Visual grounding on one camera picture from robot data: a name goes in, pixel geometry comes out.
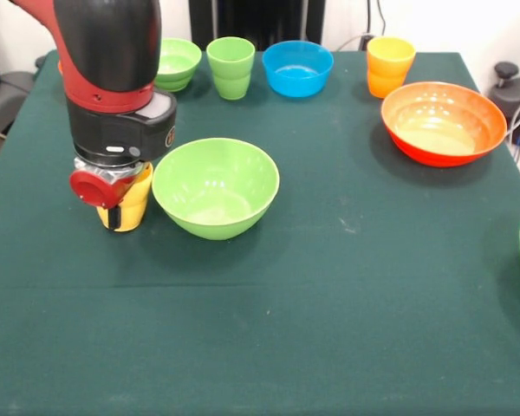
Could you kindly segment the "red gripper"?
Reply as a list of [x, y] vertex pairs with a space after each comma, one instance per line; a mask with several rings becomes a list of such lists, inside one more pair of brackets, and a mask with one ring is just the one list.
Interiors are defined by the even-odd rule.
[[84, 203], [107, 210], [107, 228], [116, 231], [121, 226], [121, 208], [116, 206], [135, 183], [142, 164], [105, 169], [83, 164], [69, 177], [74, 194]]

